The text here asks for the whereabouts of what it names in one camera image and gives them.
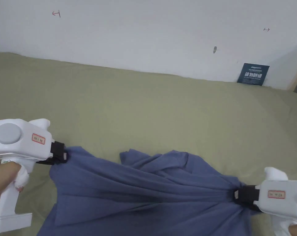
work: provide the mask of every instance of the gray circular button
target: gray circular button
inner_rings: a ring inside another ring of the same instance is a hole
[[[0,125],[0,143],[14,144],[21,138],[21,129],[12,123]]]

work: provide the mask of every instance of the white wall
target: white wall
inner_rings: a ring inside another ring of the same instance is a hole
[[[219,81],[256,63],[286,89],[297,0],[1,0],[0,52]]]

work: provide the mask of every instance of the white plastic casing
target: white plastic casing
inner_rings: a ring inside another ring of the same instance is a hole
[[[259,200],[254,204],[271,215],[275,236],[290,236],[288,227],[297,224],[297,180],[273,167],[265,168],[266,180],[256,186]]]
[[[0,161],[14,161],[23,165],[27,172],[33,171],[37,161],[52,157],[51,133],[47,131],[50,121],[38,119],[27,122],[21,119],[0,120]],[[31,225],[32,213],[16,214],[15,206],[19,192],[13,183],[0,197],[0,233]]]
[[[0,120],[0,126],[5,123],[17,125],[21,129],[22,134],[20,140],[16,143],[0,143],[0,159],[9,157],[12,154],[15,157],[21,156],[22,158],[36,159],[37,161],[46,160],[52,156],[50,150],[53,139],[51,133],[47,131],[50,124],[48,120],[39,119],[30,122],[21,119]],[[38,139],[38,137],[42,137],[43,142],[34,140]]]

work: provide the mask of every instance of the wall mark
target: wall mark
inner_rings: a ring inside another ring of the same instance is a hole
[[[61,18],[61,16],[60,16],[60,10],[58,10],[57,13],[54,13],[54,11],[53,11],[52,14],[53,14],[53,15],[57,15],[57,14],[59,14],[59,17]]]

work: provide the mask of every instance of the white bandage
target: white bandage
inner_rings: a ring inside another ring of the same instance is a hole
[[[27,185],[28,179],[29,175],[27,173],[27,170],[23,165],[21,165],[21,169],[17,173],[16,179],[14,181],[14,186],[16,188],[24,187],[25,185]]]

